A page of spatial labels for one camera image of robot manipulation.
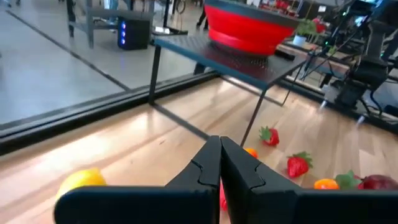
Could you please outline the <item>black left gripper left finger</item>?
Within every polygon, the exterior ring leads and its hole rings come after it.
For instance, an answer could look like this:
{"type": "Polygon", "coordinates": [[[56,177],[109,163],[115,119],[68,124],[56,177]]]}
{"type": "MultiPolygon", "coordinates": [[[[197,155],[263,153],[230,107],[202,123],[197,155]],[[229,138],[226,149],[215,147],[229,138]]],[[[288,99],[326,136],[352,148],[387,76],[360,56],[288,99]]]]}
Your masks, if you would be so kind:
{"type": "Polygon", "coordinates": [[[56,223],[218,223],[221,139],[211,136],[167,185],[86,186],[55,204],[56,223]]]}

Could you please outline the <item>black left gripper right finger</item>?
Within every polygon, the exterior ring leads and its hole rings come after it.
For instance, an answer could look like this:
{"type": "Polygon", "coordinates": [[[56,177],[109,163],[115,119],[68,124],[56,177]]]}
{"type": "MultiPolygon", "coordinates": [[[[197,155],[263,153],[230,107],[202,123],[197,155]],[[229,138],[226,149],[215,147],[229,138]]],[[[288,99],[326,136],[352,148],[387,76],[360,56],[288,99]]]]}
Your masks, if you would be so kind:
{"type": "Polygon", "coordinates": [[[305,189],[221,137],[221,179],[231,223],[397,224],[395,190],[305,189]]]}

